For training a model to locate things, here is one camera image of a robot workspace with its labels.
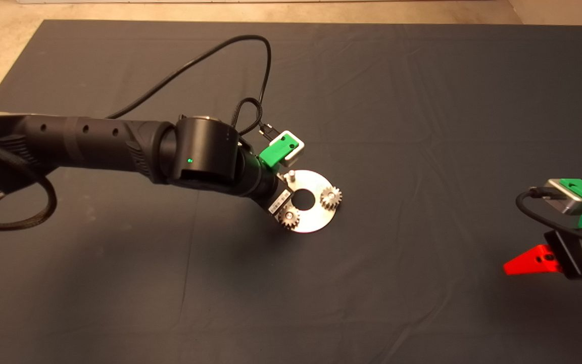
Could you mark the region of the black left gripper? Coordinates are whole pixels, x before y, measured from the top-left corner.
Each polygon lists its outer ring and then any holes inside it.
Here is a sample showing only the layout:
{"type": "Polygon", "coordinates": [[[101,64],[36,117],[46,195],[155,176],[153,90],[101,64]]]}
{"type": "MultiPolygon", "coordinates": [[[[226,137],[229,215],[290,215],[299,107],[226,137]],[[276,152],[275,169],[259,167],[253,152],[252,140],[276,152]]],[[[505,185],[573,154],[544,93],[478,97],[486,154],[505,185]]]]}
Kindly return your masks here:
{"type": "Polygon", "coordinates": [[[273,189],[268,197],[265,197],[265,210],[268,214],[275,216],[286,205],[291,196],[293,189],[288,186],[284,175],[278,174],[273,180],[273,189]]]}

